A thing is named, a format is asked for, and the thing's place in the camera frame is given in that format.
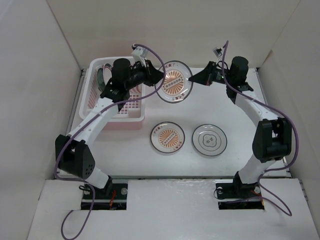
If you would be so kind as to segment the blue patterned small plate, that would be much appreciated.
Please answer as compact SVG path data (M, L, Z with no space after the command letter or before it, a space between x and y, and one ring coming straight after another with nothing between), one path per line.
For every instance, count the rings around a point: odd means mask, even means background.
M101 92L103 92L105 87L106 87L106 84L105 84L105 81L104 81L104 70L103 70L103 68L99 68L97 70L96 80L97 80L97 83L98 83L98 89Z

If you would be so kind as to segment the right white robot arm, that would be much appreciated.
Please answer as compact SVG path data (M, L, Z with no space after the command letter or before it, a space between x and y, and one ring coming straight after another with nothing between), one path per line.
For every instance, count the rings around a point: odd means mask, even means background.
M245 112L256 127L252 157L236 172L231 183L216 184L219 200L258 196L259 180L263 174L292 150L292 127L289 121L255 102L255 92L247 83L248 71L248 60L236 56L228 69L210 61L202 71L189 78L190 82L205 86L214 82L225 84L228 98Z

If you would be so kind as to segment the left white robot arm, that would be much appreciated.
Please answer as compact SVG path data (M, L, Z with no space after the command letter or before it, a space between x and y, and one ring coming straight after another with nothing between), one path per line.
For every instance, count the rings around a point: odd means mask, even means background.
M100 198L112 192L112 178L97 166L90 145L105 125L117 115L130 99L130 90L144 84L153 87L166 76L150 60L134 64L126 58L114 61L111 77L106 83L96 105L86 118L67 135L55 140L56 168L73 175L73 180L88 185Z

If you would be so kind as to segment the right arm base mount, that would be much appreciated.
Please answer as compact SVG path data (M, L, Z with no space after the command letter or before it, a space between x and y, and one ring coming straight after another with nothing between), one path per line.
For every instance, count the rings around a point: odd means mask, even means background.
M216 182L215 197L219 210L264 210L257 183L237 187L231 182Z

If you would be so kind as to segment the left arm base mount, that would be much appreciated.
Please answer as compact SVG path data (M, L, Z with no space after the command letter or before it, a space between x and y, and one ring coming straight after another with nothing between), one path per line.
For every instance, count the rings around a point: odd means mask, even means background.
M80 185L78 187L82 191L82 200L80 203L81 210L89 210L93 193L90 187ZM93 203L93 210L108 210L108 211L122 211L127 209L128 184L127 183L113 183L112 189L108 195L105 195L99 189L95 189L95 200Z

